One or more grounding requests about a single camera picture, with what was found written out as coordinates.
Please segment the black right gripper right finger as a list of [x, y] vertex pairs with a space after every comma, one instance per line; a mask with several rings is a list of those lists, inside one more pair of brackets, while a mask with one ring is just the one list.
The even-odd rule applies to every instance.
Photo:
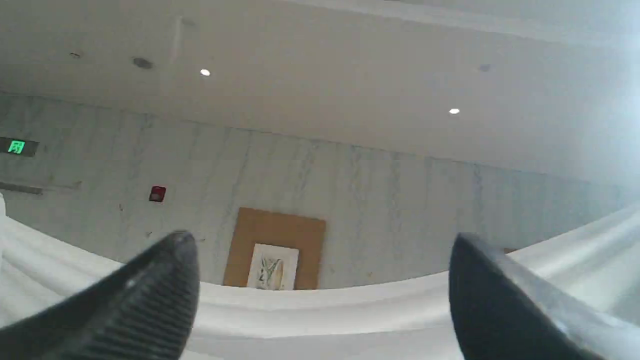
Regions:
[[466, 360], [637, 360], [639, 328], [570, 296], [474, 234], [455, 237], [448, 270]]

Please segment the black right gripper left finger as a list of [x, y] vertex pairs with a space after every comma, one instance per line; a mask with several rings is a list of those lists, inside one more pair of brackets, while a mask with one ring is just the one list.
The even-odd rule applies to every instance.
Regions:
[[178, 360], [199, 301], [198, 248], [165, 235], [121, 268], [1, 330], [3, 360]]

